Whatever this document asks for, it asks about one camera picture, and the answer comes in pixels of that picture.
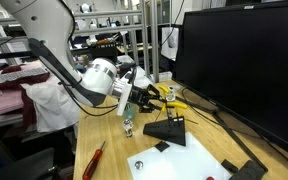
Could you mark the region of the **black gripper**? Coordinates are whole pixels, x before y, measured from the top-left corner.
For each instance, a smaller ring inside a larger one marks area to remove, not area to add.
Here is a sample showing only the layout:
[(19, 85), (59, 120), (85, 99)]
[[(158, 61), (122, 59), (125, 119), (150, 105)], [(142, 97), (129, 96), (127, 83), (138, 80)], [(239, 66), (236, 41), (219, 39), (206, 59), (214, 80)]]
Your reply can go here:
[(160, 94), (160, 91), (157, 88), (155, 88), (152, 84), (149, 84), (146, 89), (142, 89), (137, 86), (133, 86), (131, 88), (131, 92), (129, 95), (129, 102), (140, 106), (139, 107), (140, 113), (151, 113), (154, 110), (159, 110), (159, 111), (162, 110), (161, 107), (154, 105), (152, 103), (148, 103), (149, 92), (150, 92), (150, 96), (153, 99), (164, 101), (164, 98)]

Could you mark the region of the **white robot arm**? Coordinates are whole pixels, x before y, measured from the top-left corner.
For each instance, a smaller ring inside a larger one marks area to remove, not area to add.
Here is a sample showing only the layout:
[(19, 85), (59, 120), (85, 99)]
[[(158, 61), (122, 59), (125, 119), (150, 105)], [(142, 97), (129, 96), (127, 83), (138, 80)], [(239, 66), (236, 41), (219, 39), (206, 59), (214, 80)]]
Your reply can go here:
[(21, 25), (32, 53), (60, 80), (73, 100), (96, 107), (106, 97), (116, 97), (119, 116), (128, 103), (138, 105), (144, 113), (165, 108), (153, 103), (166, 101), (154, 86), (135, 86), (132, 71), (119, 78), (115, 63), (106, 58), (93, 60), (84, 74), (73, 67), (69, 39), (75, 20), (63, 0), (0, 0), (0, 5)]

